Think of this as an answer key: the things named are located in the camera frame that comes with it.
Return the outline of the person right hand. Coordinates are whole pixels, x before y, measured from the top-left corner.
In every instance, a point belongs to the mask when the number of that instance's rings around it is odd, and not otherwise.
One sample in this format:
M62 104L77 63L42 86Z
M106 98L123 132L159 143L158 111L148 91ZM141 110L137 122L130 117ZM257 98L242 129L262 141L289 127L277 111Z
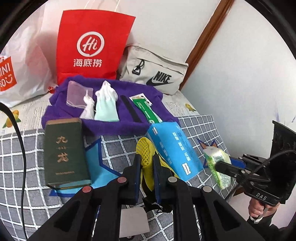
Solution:
M276 204L276 206L263 205L258 200L252 198L248 206L249 216L253 218L258 218L261 215L264 217L270 216L276 213L279 206L280 203Z

